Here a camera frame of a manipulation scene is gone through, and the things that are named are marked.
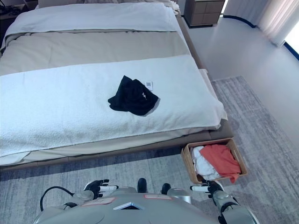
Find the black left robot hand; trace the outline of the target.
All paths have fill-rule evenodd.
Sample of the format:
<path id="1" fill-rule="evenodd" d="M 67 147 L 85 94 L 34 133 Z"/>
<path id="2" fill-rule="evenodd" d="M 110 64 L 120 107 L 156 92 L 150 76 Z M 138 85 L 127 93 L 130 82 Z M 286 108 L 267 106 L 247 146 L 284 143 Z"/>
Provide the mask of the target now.
<path id="1" fill-rule="evenodd" d="M 86 184 L 84 190 L 90 190 L 94 195 L 98 195 L 102 192 L 114 191 L 119 188 L 117 185 L 109 185 L 109 180 L 95 180 Z"/>

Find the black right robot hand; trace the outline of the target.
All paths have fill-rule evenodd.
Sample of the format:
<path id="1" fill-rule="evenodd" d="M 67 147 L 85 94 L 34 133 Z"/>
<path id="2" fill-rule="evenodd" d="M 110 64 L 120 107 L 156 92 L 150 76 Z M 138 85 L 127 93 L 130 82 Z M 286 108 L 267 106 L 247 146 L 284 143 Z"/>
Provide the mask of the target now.
<path id="1" fill-rule="evenodd" d="M 223 191 L 223 186 L 218 181 L 203 180 L 200 185 L 190 186 L 191 191 L 210 193 L 211 195 L 216 191 Z"/>

